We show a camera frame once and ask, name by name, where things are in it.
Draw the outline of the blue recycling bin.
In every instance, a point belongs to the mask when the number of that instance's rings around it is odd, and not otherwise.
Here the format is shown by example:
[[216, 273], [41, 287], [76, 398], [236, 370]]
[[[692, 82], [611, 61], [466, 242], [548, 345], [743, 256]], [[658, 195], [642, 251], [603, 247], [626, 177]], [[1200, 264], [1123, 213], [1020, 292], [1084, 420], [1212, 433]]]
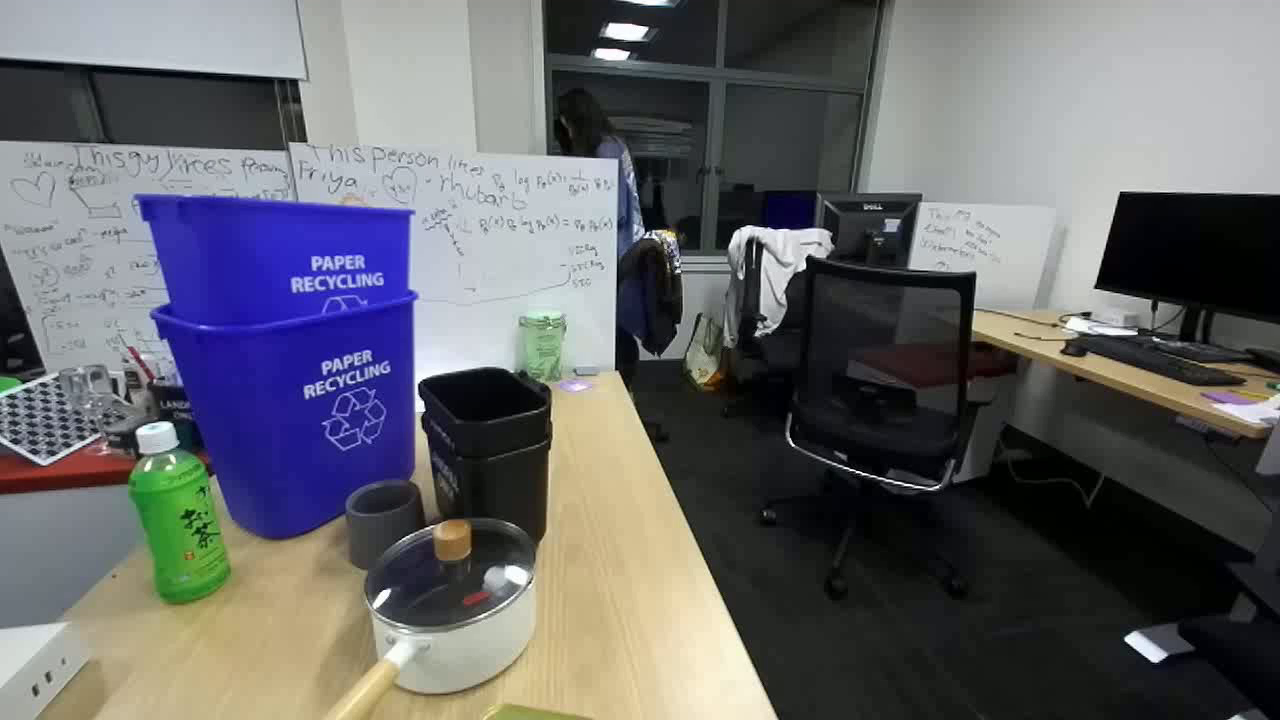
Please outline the blue recycling bin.
[[140, 216], [184, 320], [263, 324], [410, 292], [410, 210], [140, 195]]
[[418, 297], [269, 324], [200, 324], [156, 310], [232, 521], [305, 538], [376, 482], [410, 482]]

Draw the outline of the black keyboard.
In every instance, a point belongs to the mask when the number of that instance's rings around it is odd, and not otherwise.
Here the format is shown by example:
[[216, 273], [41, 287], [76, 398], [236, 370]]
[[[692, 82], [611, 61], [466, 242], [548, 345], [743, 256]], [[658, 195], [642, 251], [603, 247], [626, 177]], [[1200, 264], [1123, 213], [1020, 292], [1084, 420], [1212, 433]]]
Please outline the black keyboard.
[[1103, 361], [1120, 361], [1179, 386], [1198, 386], [1198, 390], [1240, 390], [1245, 381], [1221, 370], [1204, 370], [1191, 361], [1179, 361], [1158, 345], [1143, 345], [1142, 338], [1074, 338], [1062, 345], [1066, 355], [1103, 355]]

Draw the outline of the black landfill bin stack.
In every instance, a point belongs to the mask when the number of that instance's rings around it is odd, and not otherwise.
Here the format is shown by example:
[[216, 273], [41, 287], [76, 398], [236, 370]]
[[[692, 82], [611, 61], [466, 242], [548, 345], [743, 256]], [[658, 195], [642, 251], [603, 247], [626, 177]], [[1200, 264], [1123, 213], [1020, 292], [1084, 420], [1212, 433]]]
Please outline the black landfill bin stack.
[[539, 539], [548, 527], [554, 398], [507, 370], [427, 377], [418, 392], [445, 513], [499, 515]]

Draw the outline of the lower blue recycling bin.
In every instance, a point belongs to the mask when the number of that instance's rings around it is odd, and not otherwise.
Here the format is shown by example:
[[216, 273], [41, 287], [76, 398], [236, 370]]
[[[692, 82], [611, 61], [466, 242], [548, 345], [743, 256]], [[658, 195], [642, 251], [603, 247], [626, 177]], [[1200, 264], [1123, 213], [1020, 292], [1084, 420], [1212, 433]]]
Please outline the lower blue recycling bin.
[[156, 310], [232, 521], [305, 538], [376, 482], [410, 482], [418, 297], [269, 324], [200, 324]]

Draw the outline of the large whiteboard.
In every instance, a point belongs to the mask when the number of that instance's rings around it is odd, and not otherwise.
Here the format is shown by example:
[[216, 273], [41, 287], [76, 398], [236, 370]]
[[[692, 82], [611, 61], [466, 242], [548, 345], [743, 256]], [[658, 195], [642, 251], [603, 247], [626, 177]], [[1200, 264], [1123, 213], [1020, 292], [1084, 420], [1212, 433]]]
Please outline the large whiteboard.
[[156, 144], [0, 144], [0, 251], [48, 371], [134, 355], [167, 371], [167, 299], [140, 195], [293, 202], [285, 153]]

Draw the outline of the wooden office desk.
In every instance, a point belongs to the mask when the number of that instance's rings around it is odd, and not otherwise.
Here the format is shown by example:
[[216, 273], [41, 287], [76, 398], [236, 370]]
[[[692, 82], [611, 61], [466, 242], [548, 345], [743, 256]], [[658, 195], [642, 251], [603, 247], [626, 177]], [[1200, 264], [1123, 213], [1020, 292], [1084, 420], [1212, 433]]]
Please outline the wooden office desk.
[[1018, 312], [977, 312], [974, 338], [1233, 442], [1268, 442], [1280, 425], [1280, 377], [1268, 370], [1200, 366], [1191, 381], [1160, 377], [1099, 351], [1074, 355], [1074, 327]]

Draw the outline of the grey perforated tray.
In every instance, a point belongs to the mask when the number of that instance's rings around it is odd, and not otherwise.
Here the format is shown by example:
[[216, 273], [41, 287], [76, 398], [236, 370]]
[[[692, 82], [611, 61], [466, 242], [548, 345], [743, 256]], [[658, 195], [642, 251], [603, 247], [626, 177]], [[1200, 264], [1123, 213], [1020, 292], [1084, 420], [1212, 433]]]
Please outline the grey perforated tray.
[[120, 433], [136, 410], [106, 366], [80, 366], [0, 392], [0, 449], [41, 468]]

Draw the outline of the black monitor on right desk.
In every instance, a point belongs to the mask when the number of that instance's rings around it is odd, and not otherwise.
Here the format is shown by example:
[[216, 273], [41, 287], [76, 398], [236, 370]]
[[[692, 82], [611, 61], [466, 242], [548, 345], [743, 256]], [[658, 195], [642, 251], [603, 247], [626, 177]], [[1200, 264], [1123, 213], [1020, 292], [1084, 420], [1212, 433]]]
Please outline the black monitor on right desk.
[[1280, 320], [1280, 195], [1120, 194], [1099, 292]]

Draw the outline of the small background monitor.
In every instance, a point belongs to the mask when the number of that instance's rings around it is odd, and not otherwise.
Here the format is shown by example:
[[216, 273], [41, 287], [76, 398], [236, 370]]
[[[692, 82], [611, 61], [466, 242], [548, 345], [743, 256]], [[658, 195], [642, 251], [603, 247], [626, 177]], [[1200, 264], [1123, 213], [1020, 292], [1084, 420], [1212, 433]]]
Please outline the small background monitor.
[[819, 225], [831, 234], [831, 256], [854, 264], [904, 270], [922, 194], [848, 194], [819, 202]]

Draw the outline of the pale green container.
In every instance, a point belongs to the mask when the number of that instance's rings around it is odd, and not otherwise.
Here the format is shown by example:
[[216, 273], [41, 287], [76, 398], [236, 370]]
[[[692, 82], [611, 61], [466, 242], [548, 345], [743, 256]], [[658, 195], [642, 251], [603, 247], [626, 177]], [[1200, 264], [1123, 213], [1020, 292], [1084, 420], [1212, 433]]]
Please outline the pale green container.
[[569, 320], [559, 312], [526, 312], [516, 370], [531, 381], [556, 381], [563, 371]]

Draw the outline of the black mesh office chair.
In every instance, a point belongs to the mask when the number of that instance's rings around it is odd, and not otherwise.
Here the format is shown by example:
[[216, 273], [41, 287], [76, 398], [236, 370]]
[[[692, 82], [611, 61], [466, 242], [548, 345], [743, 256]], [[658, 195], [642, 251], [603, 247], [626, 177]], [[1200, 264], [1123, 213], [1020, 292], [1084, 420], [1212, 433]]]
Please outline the black mesh office chair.
[[[805, 273], [800, 370], [786, 443], [819, 468], [819, 483], [938, 509], [958, 483], [977, 428], [974, 273], [812, 261]], [[823, 594], [848, 595], [848, 521], [823, 569]]]

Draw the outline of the grey tape roll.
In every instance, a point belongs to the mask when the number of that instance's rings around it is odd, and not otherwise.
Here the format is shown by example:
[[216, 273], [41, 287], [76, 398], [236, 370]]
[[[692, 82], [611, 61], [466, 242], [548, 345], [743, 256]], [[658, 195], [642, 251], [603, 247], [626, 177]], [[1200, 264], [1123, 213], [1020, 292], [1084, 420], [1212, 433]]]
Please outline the grey tape roll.
[[364, 483], [343, 499], [347, 561], [373, 569], [402, 538], [423, 525], [422, 487], [412, 482]]

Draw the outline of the upper blue recycling bin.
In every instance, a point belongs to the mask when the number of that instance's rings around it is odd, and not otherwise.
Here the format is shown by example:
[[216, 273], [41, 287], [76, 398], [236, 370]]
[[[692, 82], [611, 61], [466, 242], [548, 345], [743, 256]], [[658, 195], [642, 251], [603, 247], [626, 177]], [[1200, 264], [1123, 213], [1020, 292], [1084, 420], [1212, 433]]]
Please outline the upper blue recycling bin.
[[140, 216], [184, 320], [263, 324], [410, 292], [410, 210], [140, 195]]

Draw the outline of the green tea bottle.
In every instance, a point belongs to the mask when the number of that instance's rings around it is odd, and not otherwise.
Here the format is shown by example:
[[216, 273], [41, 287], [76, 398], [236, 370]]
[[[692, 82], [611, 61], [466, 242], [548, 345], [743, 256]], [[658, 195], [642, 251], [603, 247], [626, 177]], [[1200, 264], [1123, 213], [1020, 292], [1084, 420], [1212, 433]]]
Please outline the green tea bottle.
[[156, 594], [167, 603], [203, 599], [232, 578], [207, 468], [179, 443], [173, 420], [140, 425], [136, 449], [130, 495], [153, 552]]

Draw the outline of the glass lid with wooden knob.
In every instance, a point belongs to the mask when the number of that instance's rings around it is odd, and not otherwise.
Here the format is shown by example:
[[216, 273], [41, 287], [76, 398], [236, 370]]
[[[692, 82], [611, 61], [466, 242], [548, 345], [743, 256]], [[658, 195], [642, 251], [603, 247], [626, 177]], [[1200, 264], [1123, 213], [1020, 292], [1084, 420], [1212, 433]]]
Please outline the glass lid with wooden knob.
[[364, 599], [379, 622], [461, 628], [507, 608], [537, 582], [537, 539], [511, 521], [476, 515], [466, 561], [440, 561], [436, 538], [440, 525], [410, 534], [364, 578]]

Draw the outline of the white power box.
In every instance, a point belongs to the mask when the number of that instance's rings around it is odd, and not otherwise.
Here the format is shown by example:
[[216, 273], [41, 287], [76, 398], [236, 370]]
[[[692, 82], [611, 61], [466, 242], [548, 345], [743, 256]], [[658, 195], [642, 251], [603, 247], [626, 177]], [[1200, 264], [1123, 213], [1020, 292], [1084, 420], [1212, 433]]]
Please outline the white power box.
[[88, 662], [69, 625], [0, 628], [0, 720], [41, 720]]

